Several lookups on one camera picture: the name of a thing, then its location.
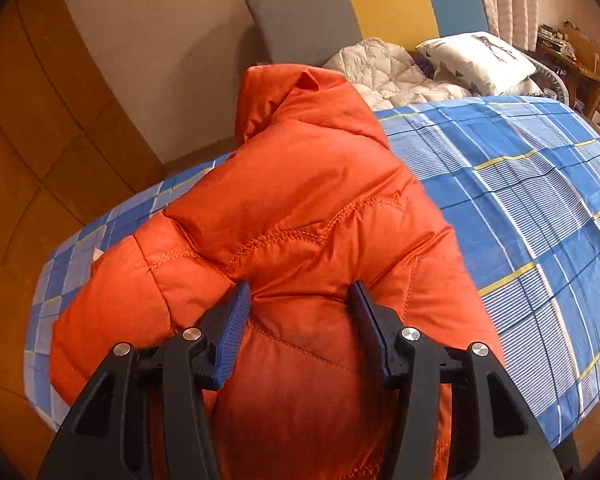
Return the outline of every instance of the metal pin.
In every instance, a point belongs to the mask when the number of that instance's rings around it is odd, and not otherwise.
[[[408,326],[407,328],[402,329],[402,337],[407,341],[417,341],[420,339],[420,330]]]
[[[471,351],[476,355],[484,357],[489,353],[489,347],[484,343],[474,343],[471,346]]]
[[[187,328],[183,333],[182,333],[182,337],[184,339],[186,339],[187,341],[195,341],[196,339],[200,339],[200,336],[202,336],[202,332],[200,332],[199,328]]]
[[[113,353],[117,356],[127,355],[131,351],[129,343],[118,343],[113,347]]]

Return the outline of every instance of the headboard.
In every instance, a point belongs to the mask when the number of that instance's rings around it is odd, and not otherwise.
[[[246,0],[269,61],[324,65],[341,48],[381,38],[423,41],[488,30],[481,0]]]

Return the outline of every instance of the yellow headboard panel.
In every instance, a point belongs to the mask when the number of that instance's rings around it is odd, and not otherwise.
[[[380,38],[414,50],[439,38],[431,0],[350,0],[363,38]]]

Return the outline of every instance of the bed sheet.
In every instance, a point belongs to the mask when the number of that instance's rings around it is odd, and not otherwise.
[[[600,138],[556,101],[503,96],[376,112],[391,149],[454,227],[507,371],[553,447],[600,400]],[[146,190],[46,263],[25,348],[27,397],[57,429],[51,325],[105,251],[226,156]]]

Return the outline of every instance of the blue plaid bed sheet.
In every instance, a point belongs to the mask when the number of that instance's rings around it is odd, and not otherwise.
[[[552,446],[600,401],[600,138],[566,106],[467,98],[376,112],[395,155],[455,228],[507,371]],[[51,325],[106,251],[220,157],[83,228],[46,263],[25,348],[27,397],[53,429],[68,407],[48,380]]]

